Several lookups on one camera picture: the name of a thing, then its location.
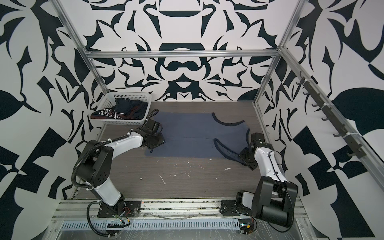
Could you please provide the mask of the blue grey tank top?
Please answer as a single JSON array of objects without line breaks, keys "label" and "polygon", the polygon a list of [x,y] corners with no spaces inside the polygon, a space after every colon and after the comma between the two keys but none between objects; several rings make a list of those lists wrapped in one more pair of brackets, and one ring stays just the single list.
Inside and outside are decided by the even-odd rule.
[{"label": "blue grey tank top", "polygon": [[215,113],[160,112],[165,143],[146,156],[158,158],[224,158],[245,165],[239,155],[249,146],[250,128],[244,120],[226,123]]}]

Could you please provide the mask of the white plastic laundry basket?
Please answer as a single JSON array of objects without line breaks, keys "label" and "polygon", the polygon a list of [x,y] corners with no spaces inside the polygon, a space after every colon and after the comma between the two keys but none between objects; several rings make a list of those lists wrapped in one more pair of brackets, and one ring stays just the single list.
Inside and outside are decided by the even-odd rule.
[{"label": "white plastic laundry basket", "polygon": [[108,125],[141,126],[150,117],[151,101],[148,93],[108,93],[90,118]]}]

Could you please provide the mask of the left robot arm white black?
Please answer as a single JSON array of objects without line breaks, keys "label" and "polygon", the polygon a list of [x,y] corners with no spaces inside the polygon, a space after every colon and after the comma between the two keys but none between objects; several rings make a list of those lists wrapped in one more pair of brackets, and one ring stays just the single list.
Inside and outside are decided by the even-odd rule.
[{"label": "left robot arm white black", "polygon": [[86,144],[74,165],[71,182],[77,188],[85,188],[97,197],[97,203],[110,215],[124,213],[125,198],[114,186],[110,174],[112,161],[130,150],[146,147],[152,151],[165,143],[163,126],[154,120],[147,120],[126,135],[104,142],[90,141]]}]

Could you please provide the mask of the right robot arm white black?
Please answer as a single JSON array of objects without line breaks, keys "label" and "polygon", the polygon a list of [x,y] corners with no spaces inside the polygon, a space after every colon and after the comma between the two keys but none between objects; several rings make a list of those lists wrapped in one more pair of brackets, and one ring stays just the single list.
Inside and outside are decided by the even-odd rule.
[{"label": "right robot arm white black", "polygon": [[271,144],[264,135],[254,133],[240,158],[252,171],[258,169],[261,178],[254,193],[240,191],[237,194],[235,212],[285,228],[294,223],[294,209],[298,186],[289,182]]}]

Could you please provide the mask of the black printed tank top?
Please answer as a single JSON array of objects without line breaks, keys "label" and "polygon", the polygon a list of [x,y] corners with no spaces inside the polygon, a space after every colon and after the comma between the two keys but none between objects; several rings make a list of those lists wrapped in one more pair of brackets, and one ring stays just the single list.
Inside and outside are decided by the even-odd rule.
[{"label": "black printed tank top", "polygon": [[100,120],[142,120],[149,103],[140,100],[115,99],[116,105],[91,114],[91,119]]}]

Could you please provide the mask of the small electronics board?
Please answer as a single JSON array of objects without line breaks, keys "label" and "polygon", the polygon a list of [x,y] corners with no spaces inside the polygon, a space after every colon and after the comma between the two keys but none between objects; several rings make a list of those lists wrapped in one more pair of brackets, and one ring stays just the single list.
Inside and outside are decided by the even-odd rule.
[{"label": "small electronics board", "polygon": [[253,219],[240,219],[239,220],[239,230],[243,235],[249,235],[257,229],[257,222]]}]

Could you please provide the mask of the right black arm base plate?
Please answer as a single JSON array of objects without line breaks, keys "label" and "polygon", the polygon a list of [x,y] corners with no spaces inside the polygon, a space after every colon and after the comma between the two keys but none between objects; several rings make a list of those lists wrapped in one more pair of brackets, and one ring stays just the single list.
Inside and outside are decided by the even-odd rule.
[{"label": "right black arm base plate", "polygon": [[252,210],[237,200],[222,200],[219,212],[225,217],[250,216]]}]

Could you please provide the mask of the aluminium frame crossbar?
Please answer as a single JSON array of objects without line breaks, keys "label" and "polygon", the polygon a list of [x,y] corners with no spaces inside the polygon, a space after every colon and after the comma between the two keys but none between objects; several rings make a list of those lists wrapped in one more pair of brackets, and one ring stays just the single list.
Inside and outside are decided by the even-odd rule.
[{"label": "aluminium frame crossbar", "polygon": [[277,50],[203,50],[203,51],[85,51],[89,59],[104,58],[187,58],[187,57],[274,57]]}]

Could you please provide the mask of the black wall hook rack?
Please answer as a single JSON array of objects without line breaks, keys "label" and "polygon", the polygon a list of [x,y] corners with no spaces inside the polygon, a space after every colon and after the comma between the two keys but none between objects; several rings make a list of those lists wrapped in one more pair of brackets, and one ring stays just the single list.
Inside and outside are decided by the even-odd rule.
[{"label": "black wall hook rack", "polygon": [[358,133],[352,130],[347,125],[347,120],[342,116],[336,106],[331,103],[329,98],[323,93],[313,79],[307,79],[300,73],[300,80],[297,85],[302,85],[306,92],[304,95],[312,97],[315,101],[312,107],[317,108],[325,115],[322,121],[330,122],[337,131],[333,136],[335,138],[342,138],[351,149],[351,153],[347,155],[349,157],[357,157],[359,159],[367,156],[367,153],[363,149],[362,142],[358,140]]}]

